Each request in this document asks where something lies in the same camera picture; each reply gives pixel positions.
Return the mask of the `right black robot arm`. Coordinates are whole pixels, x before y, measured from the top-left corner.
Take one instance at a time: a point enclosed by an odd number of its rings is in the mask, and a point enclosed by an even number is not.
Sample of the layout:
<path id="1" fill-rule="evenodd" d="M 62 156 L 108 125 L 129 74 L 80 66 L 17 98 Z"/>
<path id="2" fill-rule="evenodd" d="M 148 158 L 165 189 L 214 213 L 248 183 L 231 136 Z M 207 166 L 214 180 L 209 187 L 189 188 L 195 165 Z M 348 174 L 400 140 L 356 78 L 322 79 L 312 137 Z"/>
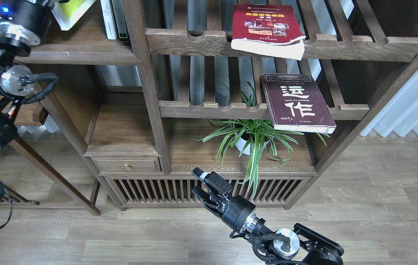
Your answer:
<path id="1" fill-rule="evenodd" d="M 215 172 L 195 168 L 192 174 L 207 187 L 193 193 L 204 207 L 232 229 L 230 238 L 247 240 L 254 254 L 267 265 L 342 265 L 343 248 L 299 223 L 293 230 L 272 231 L 256 216 L 256 207 L 241 195 L 231 196 L 232 186 Z"/>

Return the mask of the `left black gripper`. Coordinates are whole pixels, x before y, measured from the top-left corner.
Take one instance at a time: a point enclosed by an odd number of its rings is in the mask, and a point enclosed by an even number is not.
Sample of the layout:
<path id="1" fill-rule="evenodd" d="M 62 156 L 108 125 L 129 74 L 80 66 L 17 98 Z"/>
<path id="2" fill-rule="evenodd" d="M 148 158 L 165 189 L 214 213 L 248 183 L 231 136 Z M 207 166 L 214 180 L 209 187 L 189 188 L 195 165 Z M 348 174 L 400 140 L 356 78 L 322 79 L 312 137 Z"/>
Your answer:
<path id="1" fill-rule="evenodd" d="M 0 5 L 0 31 L 27 45 L 40 45 L 51 25 L 51 10 L 66 0 L 6 0 Z"/>

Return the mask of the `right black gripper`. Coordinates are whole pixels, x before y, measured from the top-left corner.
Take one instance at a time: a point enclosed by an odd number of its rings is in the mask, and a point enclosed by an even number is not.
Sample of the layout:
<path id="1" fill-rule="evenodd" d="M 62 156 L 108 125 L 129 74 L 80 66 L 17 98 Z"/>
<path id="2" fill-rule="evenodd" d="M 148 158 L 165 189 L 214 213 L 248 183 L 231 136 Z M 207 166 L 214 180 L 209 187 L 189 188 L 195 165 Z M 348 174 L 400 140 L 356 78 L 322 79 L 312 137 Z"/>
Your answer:
<path id="1" fill-rule="evenodd" d="M 207 187 L 207 191 L 200 186 L 195 186 L 192 190 L 207 210 L 236 233 L 251 233 L 254 230 L 256 214 L 253 203 L 241 195 L 231 196 L 232 185 L 216 172 L 209 173 L 195 167 L 192 175 Z"/>

